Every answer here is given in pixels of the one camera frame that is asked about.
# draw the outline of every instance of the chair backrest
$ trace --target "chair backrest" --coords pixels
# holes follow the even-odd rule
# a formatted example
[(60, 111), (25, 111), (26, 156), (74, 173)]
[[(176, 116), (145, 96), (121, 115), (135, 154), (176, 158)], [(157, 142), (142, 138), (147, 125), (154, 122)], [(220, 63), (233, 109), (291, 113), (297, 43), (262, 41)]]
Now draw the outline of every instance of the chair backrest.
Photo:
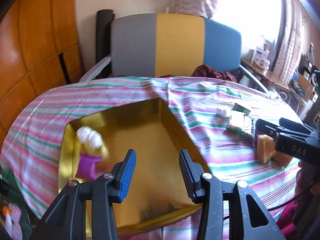
[(206, 64), (239, 68), (241, 35), (210, 19), (183, 14), (138, 14), (116, 19), (111, 30), (113, 75), (190, 76)]

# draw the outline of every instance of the golden tray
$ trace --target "golden tray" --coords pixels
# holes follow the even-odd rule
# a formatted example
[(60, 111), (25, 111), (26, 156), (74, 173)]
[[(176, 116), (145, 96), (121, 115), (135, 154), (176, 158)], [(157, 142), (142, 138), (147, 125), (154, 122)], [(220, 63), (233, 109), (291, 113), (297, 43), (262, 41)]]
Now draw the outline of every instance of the golden tray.
[[(162, 99), (111, 108), (68, 123), (61, 146), (59, 192), (71, 179), (84, 182), (75, 177), (82, 149), (75, 135), (81, 126), (90, 126), (103, 137), (108, 157), (97, 164), (100, 171), (111, 171), (128, 149), (136, 151), (128, 196), (123, 203), (113, 204), (119, 235), (161, 228), (201, 208), (187, 196), (179, 151), (187, 149), (205, 172), (210, 172), (209, 168)], [(86, 236), (92, 237), (91, 201), (87, 201)]]

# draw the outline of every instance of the silver screw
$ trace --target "silver screw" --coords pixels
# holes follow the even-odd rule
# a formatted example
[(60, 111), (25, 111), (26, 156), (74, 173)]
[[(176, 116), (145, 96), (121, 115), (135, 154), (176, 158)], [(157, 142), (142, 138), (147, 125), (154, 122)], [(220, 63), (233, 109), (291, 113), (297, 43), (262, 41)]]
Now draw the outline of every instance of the silver screw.
[(244, 180), (239, 180), (238, 181), (238, 186), (239, 187), (247, 187), (248, 183)]
[(78, 181), (76, 181), (75, 179), (70, 180), (70, 181), (68, 182), (68, 186), (70, 186), (70, 187), (74, 187), (74, 186), (77, 185), (77, 184), (78, 184)]
[(212, 175), (208, 172), (203, 173), (202, 177), (204, 177), (205, 179), (212, 179)]
[(105, 179), (112, 179), (113, 178), (113, 174), (111, 172), (107, 172), (107, 173), (103, 174), (103, 177)]

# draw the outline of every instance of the striped tablecloth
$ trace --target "striped tablecloth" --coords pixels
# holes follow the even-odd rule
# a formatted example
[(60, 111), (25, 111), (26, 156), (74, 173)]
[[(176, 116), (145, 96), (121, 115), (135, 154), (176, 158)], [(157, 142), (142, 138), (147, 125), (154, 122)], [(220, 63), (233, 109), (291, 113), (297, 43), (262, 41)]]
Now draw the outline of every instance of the striped tablecloth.
[[(255, 145), (225, 129), (217, 106), (242, 100), (252, 108), (250, 116), (277, 123), (281, 117), (300, 121), (282, 100), (270, 100), (262, 92), (209, 78), (122, 77), (94, 80), (51, 89), (33, 100), (12, 124), (1, 150), (2, 169), (11, 169), (31, 210), (40, 218), (58, 192), (58, 164), (65, 125), (82, 116), (150, 98), (163, 98), (220, 180), (246, 180), (267, 207), (284, 203), (294, 195), (297, 160), (286, 169), (269, 160), (261, 164)], [(274, 217), (281, 210), (272, 212)], [(139, 239), (195, 239), (199, 212)], [(228, 220), (224, 239), (228, 238)]]

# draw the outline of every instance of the purple packet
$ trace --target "purple packet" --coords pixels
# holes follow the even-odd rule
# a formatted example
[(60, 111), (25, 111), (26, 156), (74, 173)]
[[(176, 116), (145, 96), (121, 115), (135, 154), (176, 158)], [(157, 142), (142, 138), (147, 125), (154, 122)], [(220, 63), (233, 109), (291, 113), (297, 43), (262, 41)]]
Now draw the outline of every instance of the purple packet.
[(96, 173), (96, 163), (100, 162), (103, 158), (80, 154), (80, 161), (76, 178), (84, 179), (85, 181), (95, 180), (98, 176)]

